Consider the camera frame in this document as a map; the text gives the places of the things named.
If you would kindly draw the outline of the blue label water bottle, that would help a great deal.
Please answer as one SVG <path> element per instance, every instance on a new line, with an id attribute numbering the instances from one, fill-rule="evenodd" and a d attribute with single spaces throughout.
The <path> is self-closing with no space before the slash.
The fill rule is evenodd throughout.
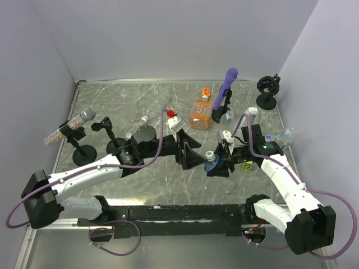
<path id="1" fill-rule="evenodd" d="M 206 162 L 204 165 L 204 170 L 208 173 L 214 170 L 222 161 L 222 158 L 219 154 L 214 151 L 207 151 L 205 153 Z"/>

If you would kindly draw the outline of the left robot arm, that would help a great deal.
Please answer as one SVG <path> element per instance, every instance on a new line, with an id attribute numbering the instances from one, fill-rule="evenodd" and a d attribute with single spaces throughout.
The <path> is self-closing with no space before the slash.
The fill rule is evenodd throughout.
<path id="1" fill-rule="evenodd" d="M 144 160 L 160 156 L 175 157 L 183 170 L 202 165 L 205 158 L 195 152 L 201 144 L 184 130 L 157 138 L 154 127 L 144 125 L 106 157 L 62 173 L 33 173 L 21 198 L 33 229 L 44 228 L 58 219 L 79 218 L 105 225 L 111 207 L 103 196 L 79 198 L 76 194 L 97 184 L 124 178 L 145 167 Z"/>

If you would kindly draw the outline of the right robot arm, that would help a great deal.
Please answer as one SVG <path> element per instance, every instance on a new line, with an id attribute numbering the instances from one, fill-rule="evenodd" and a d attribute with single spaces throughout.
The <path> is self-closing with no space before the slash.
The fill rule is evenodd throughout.
<path id="1" fill-rule="evenodd" d="M 247 221 L 263 220 L 284 234 L 290 250 L 299 255 L 332 245 L 336 213 L 331 206 L 323 206 L 294 173 L 283 150 L 274 141 L 268 142 L 258 124 L 243 127 L 246 145 L 236 147 L 229 130 L 218 132 L 215 151 L 206 153 L 211 168 L 209 177 L 228 177 L 236 164 L 252 161 L 269 177 L 286 208 L 273 202 L 265 194 L 249 197 L 244 205 Z"/>

